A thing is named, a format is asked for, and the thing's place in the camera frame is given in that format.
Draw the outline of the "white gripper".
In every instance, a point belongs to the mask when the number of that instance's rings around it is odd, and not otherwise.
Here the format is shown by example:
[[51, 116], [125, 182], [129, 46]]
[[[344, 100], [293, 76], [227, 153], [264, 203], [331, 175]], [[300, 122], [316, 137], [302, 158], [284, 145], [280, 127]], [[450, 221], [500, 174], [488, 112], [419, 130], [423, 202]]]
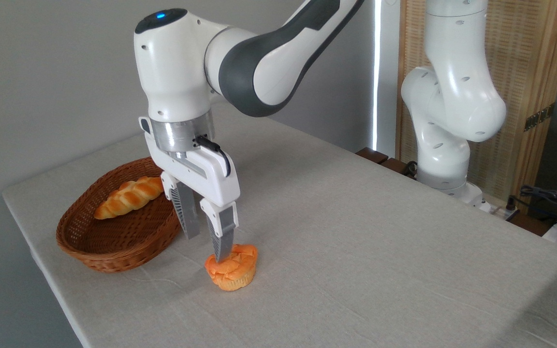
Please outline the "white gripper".
[[146, 132], [153, 161], [164, 171], [161, 173], [164, 195], [172, 202], [184, 235], [191, 239], [200, 233], [194, 190], [204, 197], [200, 205], [207, 217], [215, 261], [223, 262], [232, 251], [238, 227], [234, 201], [240, 196], [240, 185], [234, 161], [206, 147], [187, 151], [185, 158], [177, 158], [157, 147], [149, 117], [139, 117], [139, 125]]

